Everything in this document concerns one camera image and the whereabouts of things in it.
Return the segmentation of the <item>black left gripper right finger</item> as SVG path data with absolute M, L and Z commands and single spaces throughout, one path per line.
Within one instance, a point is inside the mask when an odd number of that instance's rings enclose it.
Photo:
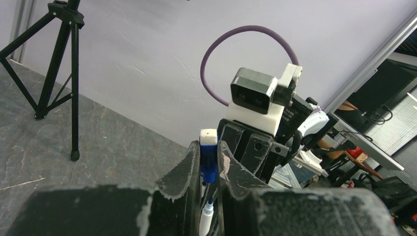
M 218 144 L 221 236 L 397 236 L 383 202 L 354 188 L 274 189 Z

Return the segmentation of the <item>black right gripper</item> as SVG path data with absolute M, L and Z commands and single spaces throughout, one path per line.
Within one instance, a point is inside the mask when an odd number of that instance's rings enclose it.
M 292 102 L 284 109 L 275 136 L 225 118 L 219 122 L 218 135 L 234 158 L 265 183 L 277 166 L 290 163 L 316 133 L 316 101 L 296 95 Z

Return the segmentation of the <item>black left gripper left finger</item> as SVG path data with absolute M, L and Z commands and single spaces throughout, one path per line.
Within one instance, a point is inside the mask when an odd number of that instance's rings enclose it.
M 9 236 L 196 236 L 200 147 L 153 184 L 47 186 L 25 201 Z

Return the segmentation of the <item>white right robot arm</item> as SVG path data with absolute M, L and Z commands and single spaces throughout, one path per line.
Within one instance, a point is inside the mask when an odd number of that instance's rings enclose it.
M 218 125 L 217 135 L 226 141 L 234 158 L 266 184 L 292 187 L 277 171 L 295 161 L 315 174 L 325 171 L 312 153 L 313 146 L 332 127 L 330 117 L 317 103 L 295 96 L 292 104 L 273 104 L 264 115 L 232 102 Z

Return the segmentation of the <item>black tripod stand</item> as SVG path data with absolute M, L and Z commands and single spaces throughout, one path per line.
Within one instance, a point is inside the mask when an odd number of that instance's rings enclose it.
M 34 109 L 36 120 L 44 119 L 54 108 L 62 105 L 66 101 L 71 102 L 71 154 L 70 159 L 76 162 L 80 159 L 79 150 L 79 31 L 85 25 L 84 16 L 78 10 L 80 1 L 78 0 L 55 0 L 48 4 L 48 13 L 35 22 L 31 27 L 10 42 L 0 52 L 0 62 L 8 72 L 20 92 Z M 51 61 L 47 70 L 40 99 L 34 100 L 19 76 L 16 74 L 11 64 L 7 61 L 7 56 L 11 55 L 20 46 L 26 43 L 31 37 L 43 29 L 54 19 L 61 21 L 58 37 L 52 53 Z M 71 73 L 67 82 L 71 83 L 71 92 L 61 96 L 63 89 L 60 89 L 51 100 L 53 88 L 58 76 L 61 62 L 68 42 L 71 43 Z

